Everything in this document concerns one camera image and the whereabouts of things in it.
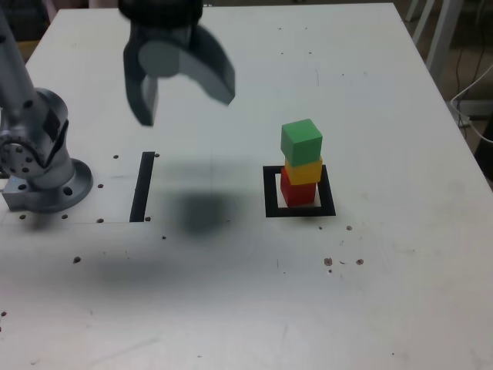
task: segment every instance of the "stacked cubes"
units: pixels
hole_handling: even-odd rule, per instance
[[[280,148],[286,157],[280,189],[288,207],[311,204],[322,174],[322,134],[311,119],[283,125]]]

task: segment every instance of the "green cube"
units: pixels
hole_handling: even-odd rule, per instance
[[[292,167],[320,159],[322,134],[311,119],[283,125],[280,149]]]

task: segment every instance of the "yellow cube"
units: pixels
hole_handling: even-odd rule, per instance
[[[287,176],[291,185],[303,185],[304,183],[318,183],[322,175],[322,157],[319,160],[293,167],[288,160],[284,161]]]

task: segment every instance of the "red cube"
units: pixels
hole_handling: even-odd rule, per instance
[[[288,207],[311,204],[315,201],[317,183],[304,183],[303,185],[291,185],[286,169],[280,172],[280,190]]]

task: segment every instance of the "table surface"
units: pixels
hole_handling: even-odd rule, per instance
[[[95,186],[51,217],[0,204],[0,368],[493,368],[493,197],[394,6],[205,8],[203,24],[236,98],[163,80],[152,129],[126,102],[116,10],[62,11],[35,50]],[[265,218],[262,166],[305,118],[337,216]],[[151,221],[130,224],[143,151],[160,154]]]

